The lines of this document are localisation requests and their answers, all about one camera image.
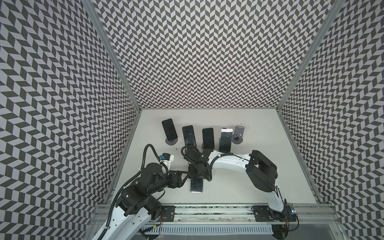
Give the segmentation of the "phone with teal case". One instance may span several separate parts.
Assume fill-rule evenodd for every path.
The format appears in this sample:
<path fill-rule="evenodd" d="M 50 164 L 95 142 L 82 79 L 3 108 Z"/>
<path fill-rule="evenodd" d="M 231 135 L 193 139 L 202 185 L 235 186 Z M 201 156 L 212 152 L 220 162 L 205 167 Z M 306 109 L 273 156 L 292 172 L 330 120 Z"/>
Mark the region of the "phone with teal case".
<path fill-rule="evenodd" d="M 230 153 L 232 145 L 233 129 L 222 128 L 219 140 L 219 152 Z"/>

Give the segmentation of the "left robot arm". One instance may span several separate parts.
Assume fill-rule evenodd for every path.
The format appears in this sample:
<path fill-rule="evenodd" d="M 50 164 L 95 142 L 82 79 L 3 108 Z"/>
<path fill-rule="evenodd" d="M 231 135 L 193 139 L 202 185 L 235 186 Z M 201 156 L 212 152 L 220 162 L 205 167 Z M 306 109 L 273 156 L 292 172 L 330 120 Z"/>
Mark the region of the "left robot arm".
<path fill-rule="evenodd" d="M 181 188 L 190 173 L 163 172 L 164 163 L 150 163 L 132 179 L 136 183 L 118 191 L 109 209 L 107 220 L 94 240 L 130 240 L 147 223 L 162 215 L 162 203 L 153 196 L 166 188 Z"/>

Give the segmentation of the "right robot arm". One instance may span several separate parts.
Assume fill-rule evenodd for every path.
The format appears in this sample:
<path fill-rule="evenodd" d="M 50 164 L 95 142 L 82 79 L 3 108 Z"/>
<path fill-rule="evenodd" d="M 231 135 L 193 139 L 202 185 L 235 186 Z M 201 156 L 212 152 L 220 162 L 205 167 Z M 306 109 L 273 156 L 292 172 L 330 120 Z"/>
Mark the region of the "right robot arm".
<path fill-rule="evenodd" d="M 249 155 L 236 155 L 222 153 L 213 149 L 200 152 L 196 147 L 184 146 L 181 154 L 189 163 L 189 172 L 192 178 L 213 180 L 213 169 L 227 169 L 246 173 L 252 184 L 265 193 L 269 220 L 273 222 L 287 222 L 285 216 L 286 205 L 279 187 L 277 166 L 260 151 L 253 150 Z"/>

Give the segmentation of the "far left grey stand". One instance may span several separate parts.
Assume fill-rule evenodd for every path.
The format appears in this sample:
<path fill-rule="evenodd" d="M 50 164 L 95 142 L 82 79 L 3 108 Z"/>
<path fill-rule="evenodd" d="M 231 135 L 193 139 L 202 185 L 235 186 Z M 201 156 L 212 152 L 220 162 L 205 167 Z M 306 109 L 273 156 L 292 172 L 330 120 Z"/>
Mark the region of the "far left grey stand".
<path fill-rule="evenodd" d="M 167 145 L 169 146 L 174 146 L 177 142 L 178 142 L 178 138 L 174 139 L 174 140 L 168 140 L 168 139 L 165 139 L 165 142 Z"/>

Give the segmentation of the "grey stand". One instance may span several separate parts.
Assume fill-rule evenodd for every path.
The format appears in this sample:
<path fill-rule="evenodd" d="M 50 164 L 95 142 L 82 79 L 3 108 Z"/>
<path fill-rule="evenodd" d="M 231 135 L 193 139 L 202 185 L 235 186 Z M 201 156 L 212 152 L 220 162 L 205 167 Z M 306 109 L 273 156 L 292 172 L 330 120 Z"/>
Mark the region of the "grey stand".
<path fill-rule="evenodd" d="M 243 137 L 244 137 L 244 131 L 245 127 L 243 126 L 236 126 L 234 131 L 233 131 L 233 136 L 232 136 L 232 143 L 235 145 L 239 145 L 243 142 Z"/>
<path fill-rule="evenodd" d="M 177 142 L 178 142 L 178 138 L 174 139 L 174 140 L 168 140 L 168 139 L 165 139 L 165 142 L 167 145 L 169 146 L 174 146 Z"/>

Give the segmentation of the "rightmost grey stand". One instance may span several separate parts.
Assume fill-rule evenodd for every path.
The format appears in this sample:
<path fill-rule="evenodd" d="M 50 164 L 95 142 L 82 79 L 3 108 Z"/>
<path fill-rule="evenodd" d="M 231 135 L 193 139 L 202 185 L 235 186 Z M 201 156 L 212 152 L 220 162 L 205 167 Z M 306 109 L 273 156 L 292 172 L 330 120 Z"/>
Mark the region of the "rightmost grey stand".
<path fill-rule="evenodd" d="M 245 127 L 243 126 L 236 126 L 234 131 L 233 131 L 233 136 L 232 136 L 232 143 L 235 145 L 239 145 L 243 142 L 243 137 L 244 137 L 244 131 Z"/>

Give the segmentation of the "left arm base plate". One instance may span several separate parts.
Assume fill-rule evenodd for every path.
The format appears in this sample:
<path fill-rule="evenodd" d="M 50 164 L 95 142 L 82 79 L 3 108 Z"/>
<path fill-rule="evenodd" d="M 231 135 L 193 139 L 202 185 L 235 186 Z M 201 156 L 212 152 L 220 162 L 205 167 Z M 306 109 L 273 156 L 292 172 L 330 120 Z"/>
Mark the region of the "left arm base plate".
<path fill-rule="evenodd" d="M 162 206 L 160 210 L 160 216 L 157 219 L 158 222 L 173 222 L 175 219 L 176 206 L 166 205 Z"/>

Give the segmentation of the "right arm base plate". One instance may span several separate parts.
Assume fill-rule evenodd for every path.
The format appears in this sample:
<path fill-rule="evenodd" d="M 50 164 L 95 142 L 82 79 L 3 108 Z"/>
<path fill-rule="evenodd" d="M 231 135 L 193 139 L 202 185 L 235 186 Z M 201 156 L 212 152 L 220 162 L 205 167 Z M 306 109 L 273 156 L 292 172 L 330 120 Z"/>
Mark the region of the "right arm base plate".
<path fill-rule="evenodd" d="M 284 206 L 282 212 L 270 209 L 268 206 L 253 206 L 251 211 L 254 214 L 256 222 L 278 222 L 288 223 L 296 222 L 297 215 L 290 206 Z"/>

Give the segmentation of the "aluminium mounting rail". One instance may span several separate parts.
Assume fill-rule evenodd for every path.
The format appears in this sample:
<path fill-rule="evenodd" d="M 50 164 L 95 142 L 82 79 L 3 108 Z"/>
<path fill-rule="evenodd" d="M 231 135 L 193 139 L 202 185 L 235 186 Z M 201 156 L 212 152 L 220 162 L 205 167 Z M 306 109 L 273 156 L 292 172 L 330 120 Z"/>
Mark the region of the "aluminium mounting rail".
<path fill-rule="evenodd" d="M 251 208 L 256 204 L 173 204 L 175 219 L 166 224 L 283 224 L 256 222 Z M 288 204 L 298 217 L 291 224 L 340 224 L 330 204 Z"/>

